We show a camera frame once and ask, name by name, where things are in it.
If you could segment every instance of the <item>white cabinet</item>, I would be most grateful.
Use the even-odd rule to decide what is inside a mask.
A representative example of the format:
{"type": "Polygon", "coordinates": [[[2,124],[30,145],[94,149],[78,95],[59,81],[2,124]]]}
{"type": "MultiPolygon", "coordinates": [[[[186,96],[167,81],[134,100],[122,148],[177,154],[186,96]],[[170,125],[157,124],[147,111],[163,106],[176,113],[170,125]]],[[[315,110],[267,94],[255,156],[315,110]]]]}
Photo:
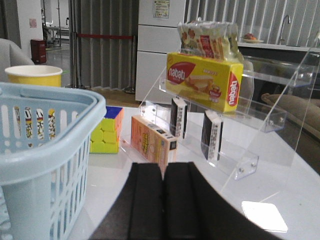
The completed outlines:
{"type": "Polygon", "coordinates": [[[176,27],[138,26],[138,51],[170,53],[176,52],[180,47],[176,27]]]}
{"type": "Polygon", "coordinates": [[[185,17],[186,0],[171,0],[168,9],[168,18],[154,17],[154,4],[156,0],[140,0],[139,25],[165,26],[175,28],[178,22],[185,17]]]}
{"type": "Polygon", "coordinates": [[[159,91],[153,84],[164,70],[167,55],[164,53],[138,51],[135,99],[143,101],[147,95],[152,96],[155,103],[171,104],[171,96],[159,91]]]}
{"type": "MultiPolygon", "coordinates": [[[[166,67],[167,54],[181,47],[178,22],[184,22],[186,0],[140,0],[135,81],[135,100],[143,101],[152,85],[166,67]],[[157,4],[164,4],[167,16],[157,17],[157,4]]],[[[152,92],[155,103],[170,104],[171,98],[163,92],[152,92]]]]}

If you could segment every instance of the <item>blue cube face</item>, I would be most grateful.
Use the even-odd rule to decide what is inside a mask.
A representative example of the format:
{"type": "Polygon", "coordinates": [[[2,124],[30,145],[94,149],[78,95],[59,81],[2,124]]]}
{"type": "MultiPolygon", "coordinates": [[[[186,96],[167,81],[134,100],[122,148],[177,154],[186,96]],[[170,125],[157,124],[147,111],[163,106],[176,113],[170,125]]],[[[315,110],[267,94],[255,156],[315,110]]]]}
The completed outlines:
{"type": "Polygon", "coordinates": [[[106,106],[105,108],[106,114],[104,115],[104,118],[106,119],[115,119],[122,110],[122,107],[117,106],[106,106]]]}

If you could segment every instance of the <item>gray chair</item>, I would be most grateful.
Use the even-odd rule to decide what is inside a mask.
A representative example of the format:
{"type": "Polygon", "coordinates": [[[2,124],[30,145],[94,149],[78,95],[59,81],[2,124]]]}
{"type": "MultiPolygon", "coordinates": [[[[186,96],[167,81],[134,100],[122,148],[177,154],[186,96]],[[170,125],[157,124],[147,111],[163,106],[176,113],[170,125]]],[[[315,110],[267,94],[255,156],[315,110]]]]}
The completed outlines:
{"type": "Polygon", "coordinates": [[[0,82],[8,82],[5,69],[19,65],[34,65],[34,62],[13,41],[0,38],[0,82]]]}

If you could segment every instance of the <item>black object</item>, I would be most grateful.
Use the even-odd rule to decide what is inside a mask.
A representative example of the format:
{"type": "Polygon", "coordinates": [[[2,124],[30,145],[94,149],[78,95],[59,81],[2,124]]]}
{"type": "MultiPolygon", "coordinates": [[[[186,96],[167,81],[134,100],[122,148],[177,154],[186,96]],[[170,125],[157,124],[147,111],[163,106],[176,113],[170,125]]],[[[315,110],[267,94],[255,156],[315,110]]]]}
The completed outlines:
{"type": "Polygon", "coordinates": [[[138,165],[130,240],[162,239],[162,175],[158,164],[138,165]]]}
{"type": "Polygon", "coordinates": [[[162,192],[159,166],[133,163],[118,198],[89,239],[162,239],[162,192]]]}
{"type": "Polygon", "coordinates": [[[209,161],[219,160],[223,126],[224,123],[216,112],[204,111],[200,145],[205,159],[209,161]]]}
{"type": "Polygon", "coordinates": [[[193,162],[133,163],[90,240],[280,240],[233,208],[193,162]]]}
{"type": "Polygon", "coordinates": [[[166,239],[199,239],[199,220],[187,163],[170,163],[167,166],[164,196],[166,239]]]}
{"type": "Polygon", "coordinates": [[[188,163],[199,217],[201,239],[279,240],[258,227],[217,193],[193,162],[188,163]]]}
{"type": "Polygon", "coordinates": [[[188,106],[182,98],[171,99],[170,133],[175,137],[186,136],[188,106]]]}

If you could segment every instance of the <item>wooden floor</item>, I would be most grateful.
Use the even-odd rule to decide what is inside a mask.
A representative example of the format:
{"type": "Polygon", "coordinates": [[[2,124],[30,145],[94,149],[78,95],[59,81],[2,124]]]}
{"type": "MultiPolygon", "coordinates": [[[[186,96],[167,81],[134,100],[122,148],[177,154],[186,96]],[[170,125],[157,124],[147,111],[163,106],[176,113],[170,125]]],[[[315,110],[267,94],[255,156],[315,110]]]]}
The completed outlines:
{"type": "Polygon", "coordinates": [[[140,101],[136,101],[135,94],[126,93],[122,90],[110,90],[110,89],[103,89],[103,88],[87,88],[87,89],[104,96],[107,106],[137,108],[141,103],[140,101]]]}

